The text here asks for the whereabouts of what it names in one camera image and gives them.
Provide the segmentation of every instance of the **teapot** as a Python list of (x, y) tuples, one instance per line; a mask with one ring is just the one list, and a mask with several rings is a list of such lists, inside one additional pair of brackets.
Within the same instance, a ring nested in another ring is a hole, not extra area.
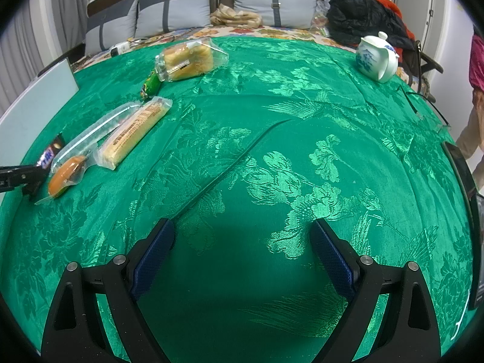
[(356, 63), (360, 72), (380, 83), (389, 81), (398, 67), (399, 55), (386, 42), (387, 37), (383, 31), (378, 32), (378, 37), (367, 35), (361, 38), (356, 49)]

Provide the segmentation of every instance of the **gray curtain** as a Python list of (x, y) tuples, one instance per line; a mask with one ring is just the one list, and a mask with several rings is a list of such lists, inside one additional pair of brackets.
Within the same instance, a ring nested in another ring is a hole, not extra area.
[(26, 0), (0, 37), (0, 116), (43, 67)]
[(87, 0), (52, 0), (52, 12), (62, 53), (82, 43), (88, 23)]

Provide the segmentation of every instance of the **person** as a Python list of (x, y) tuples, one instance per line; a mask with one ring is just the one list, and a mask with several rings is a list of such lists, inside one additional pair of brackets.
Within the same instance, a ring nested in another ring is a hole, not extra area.
[[(473, 109), (470, 112), (469, 122), (462, 130), (456, 141), (462, 155), (466, 160), (473, 156), (481, 143), (479, 118), (476, 108), (484, 111), (484, 40), (479, 31), (474, 28), (472, 46), (470, 48), (469, 82), (473, 87)], [(473, 172), (477, 189), (484, 187), (484, 156)]]

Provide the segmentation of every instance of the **pillow strap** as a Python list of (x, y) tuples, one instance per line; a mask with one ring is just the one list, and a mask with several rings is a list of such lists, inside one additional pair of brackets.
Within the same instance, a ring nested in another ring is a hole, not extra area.
[(163, 32), (169, 33), (170, 30), (168, 28), (168, 10), (170, 9), (170, 0), (163, 0)]
[(274, 27), (282, 27), (281, 25), (281, 13), (279, 8), (281, 7), (281, 3), (279, 0), (273, 0), (272, 4), (270, 5), (274, 11)]
[(104, 20), (106, 19), (106, 14), (103, 16), (103, 21), (99, 25), (99, 47), (101, 48), (102, 52), (105, 52), (107, 49), (104, 47), (103, 43), (103, 28), (104, 28)]

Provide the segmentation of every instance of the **black tablet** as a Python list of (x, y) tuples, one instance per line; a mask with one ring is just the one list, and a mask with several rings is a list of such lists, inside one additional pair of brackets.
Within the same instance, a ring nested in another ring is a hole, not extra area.
[(484, 298), (484, 196), (476, 183), (460, 149), (449, 142), (442, 143), (461, 187), (468, 211), (470, 238), (473, 245), (473, 283), (470, 288), (469, 309), (476, 308)]

